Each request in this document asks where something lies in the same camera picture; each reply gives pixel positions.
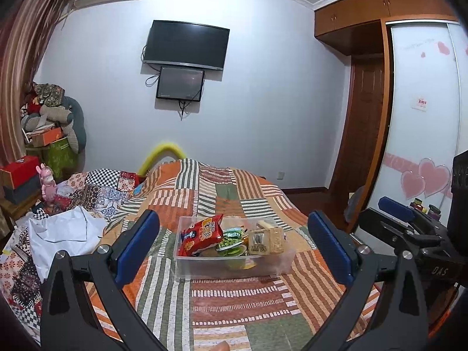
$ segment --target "bed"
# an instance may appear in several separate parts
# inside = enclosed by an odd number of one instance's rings
[[[135,174],[121,171],[74,174],[61,185],[59,201],[67,208],[80,204],[107,220],[101,244],[112,244],[145,209],[158,213],[161,230],[134,281],[123,291],[168,350],[204,351],[223,340],[232,350],[300,350],[345,291],[334,281],[310,237],[307,217],[267,180],[240,169],[180,159],[155,168],[136,184]],[[296,249],[292,273],[230,280],[175,279],[173,250],[179,217],[216,213],[272,218]],[[36,217],[45,215],[38,212]],[[39,342],[41,295],[27,229],[16,229],[9,243],[20,251],[0,258],[0,288],[17,318]],[[87,290],[103,330],[119,339],[93,284]],[[378,295],[376,288],[370,292],[350,337],[364,331]]]

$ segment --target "pink figurine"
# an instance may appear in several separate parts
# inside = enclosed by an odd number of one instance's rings
[[[55,193],[57,192],[57,185],[54,181],[52,169],[41,164],[41,167],[36,166],[36,171],[41,177],[42,198],[46,201],[48,206],[51,206],[55,198]]]

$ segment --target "blue gripper pad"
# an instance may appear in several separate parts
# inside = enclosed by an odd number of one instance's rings
[[[159,226],[158,214],[146,209],[133,227],[122,232],[112,245],[110,264],[120,289],[135,278],[159,233]]]
[[[411,223],[415,218],[412,208],[394,201],[389,197],[380,198],[378,201],[378,208],[406,223]]]
[[[357,271],[357,254],[351,237],[340,231],[321,211],[309,215],[307,228],[336,282],[350,287]]]

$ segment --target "wall-mounted tv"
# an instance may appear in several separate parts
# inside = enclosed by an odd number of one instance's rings
[[[154,20],[143,62],[223,70],[228,39],[222,27]]]

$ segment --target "red box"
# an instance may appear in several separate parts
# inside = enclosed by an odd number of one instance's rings
[[[32,146],[46,146],[62,138],[62,129],[54,128],[32,137]]]
[[[39,166],[39,158],[21,157],[0,169],[0,184],[8,188],[18,188],[37,174],[36,166]]]

